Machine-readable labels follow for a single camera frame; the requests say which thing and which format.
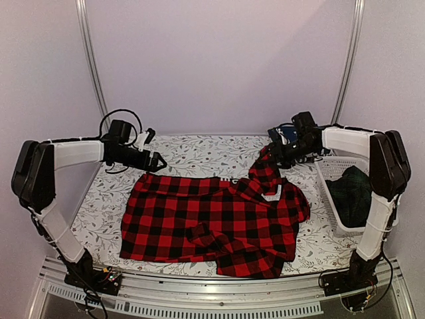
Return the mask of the red black plaid shirt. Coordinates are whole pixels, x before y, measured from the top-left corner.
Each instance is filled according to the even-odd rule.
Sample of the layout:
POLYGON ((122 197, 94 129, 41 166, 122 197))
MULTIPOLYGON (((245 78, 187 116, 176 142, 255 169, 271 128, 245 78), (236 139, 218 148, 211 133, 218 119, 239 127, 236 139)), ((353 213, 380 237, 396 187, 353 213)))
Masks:
POLYGON ((302 190, 268 148, 240 179, 143 174, 121 224, 120 257, 153 263, 213 261, 223 276, 278 278, 310 216, 302 190))

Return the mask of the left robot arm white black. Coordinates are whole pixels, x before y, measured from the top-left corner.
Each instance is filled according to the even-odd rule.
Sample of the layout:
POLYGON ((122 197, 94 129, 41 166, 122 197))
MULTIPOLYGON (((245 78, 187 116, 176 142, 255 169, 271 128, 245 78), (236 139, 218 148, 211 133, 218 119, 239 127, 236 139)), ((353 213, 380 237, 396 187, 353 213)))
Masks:
POLYGON ((167 162, 160 153, 146 148, 154 137, 155 130, 144 130, 140 120, 136 124, 112 120, 106 132, 100 130, 94 137, 23 142, 11 179, 12 192, 64 262, 78 264, 89 254, 73 235, 57 202, 57 172, 105 163, 156 173, 166 168, 167 162))

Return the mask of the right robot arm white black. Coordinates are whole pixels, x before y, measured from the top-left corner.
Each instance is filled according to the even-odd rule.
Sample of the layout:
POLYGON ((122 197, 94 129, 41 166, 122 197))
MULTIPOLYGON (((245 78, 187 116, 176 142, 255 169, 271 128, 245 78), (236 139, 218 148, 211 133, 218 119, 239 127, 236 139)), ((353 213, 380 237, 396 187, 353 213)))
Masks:
POLYGON ((292 125, 296 130, 296 141, 283 143, 276 140, 270 148, 272 157, 284 168, 293 166, 298 158, 318 154, 323 149, 345 152, 368 161, 371 208, 361 241, 350 263, 371 264, 380 259, 399 198, 411 177, 410 163, 400 132, 382 132, 339 124, 319 126, 310 112, 300 112, 293 116, 292 125))

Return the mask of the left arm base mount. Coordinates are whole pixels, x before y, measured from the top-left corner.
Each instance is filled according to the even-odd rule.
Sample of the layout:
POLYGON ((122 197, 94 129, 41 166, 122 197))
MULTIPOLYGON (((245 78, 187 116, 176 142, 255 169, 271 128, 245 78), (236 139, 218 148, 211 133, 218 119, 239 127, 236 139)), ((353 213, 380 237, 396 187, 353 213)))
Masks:
POLYGON ((59 251, 62 263, 67 269, 64 282, 70 286, 86 288, 102 294, 117 296, 121 288, 122 276, 110 279, 113 272, 104 272, 93 267, 92 255, 84 249, 82 257, 75 263, 68 261, 59 251))

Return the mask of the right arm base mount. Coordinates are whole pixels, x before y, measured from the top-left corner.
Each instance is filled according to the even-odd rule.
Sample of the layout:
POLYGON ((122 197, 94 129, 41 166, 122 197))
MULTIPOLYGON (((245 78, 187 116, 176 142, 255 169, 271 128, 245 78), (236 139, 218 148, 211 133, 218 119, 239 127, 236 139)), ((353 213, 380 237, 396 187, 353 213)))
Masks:
POLYGON ((351 294, 341 299, 342 305, 351 312, 362 312, 368 306, 377 291, 378 279, 375 273, 381 256, 372 260, 362 259, 353 252, 347 270, 325 270, 319 275, 318 285, 325 296, 345 294, 363 289, 363 292, 351 294))

